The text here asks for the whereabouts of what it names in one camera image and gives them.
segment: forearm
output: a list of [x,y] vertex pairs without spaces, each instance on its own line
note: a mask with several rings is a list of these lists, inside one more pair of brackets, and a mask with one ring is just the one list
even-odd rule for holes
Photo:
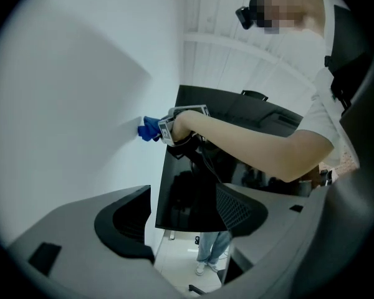
[[189,130],[253,168],[283,181],[302,175],[303,170],[295,160],[295,148],[289,138],[247,130],[193,111],[181,117]]

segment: blue object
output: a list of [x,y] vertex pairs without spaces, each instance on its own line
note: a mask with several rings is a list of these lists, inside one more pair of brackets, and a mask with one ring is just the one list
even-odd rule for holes
[[137,128],[138,135],[143,138],[145,141],[158,141],[160,139],[161,130],[158,126],[158,122],[160,121],[157,118],[152,118],[148,116],[144,116],[144,126],[139,126]]

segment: white wall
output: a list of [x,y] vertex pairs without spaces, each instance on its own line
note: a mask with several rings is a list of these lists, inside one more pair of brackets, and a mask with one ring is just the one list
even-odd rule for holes
[[0,37],[0,239],[65,203],[151,185],[166,146],[137,137],[175,104],[183,0],[24,0]]

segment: black monitor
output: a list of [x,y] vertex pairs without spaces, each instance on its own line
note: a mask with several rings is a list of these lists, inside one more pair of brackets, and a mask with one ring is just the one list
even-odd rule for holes
[[[258,98],[180,85],[175,106],[198,104],[206,104],[214,118],[278,136],[293,134],[302,119],[294,112]],[[296,183],[269,178],[195,136],[180,148],[167,148],[155,227],[189,232],[226,230],[216,210],[216,183],[219,181],[205,165],[203,155],[222,183],[284,194],[296,187]]]

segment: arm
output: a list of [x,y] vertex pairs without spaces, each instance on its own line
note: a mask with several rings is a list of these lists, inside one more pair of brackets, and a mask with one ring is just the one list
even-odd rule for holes
[[311,131],[299,130],[284,138],[186,111],[177,116],[172,135],[178,141],[191,131],[253,168],[285,182],[306,174],[333,150],[329,140]]

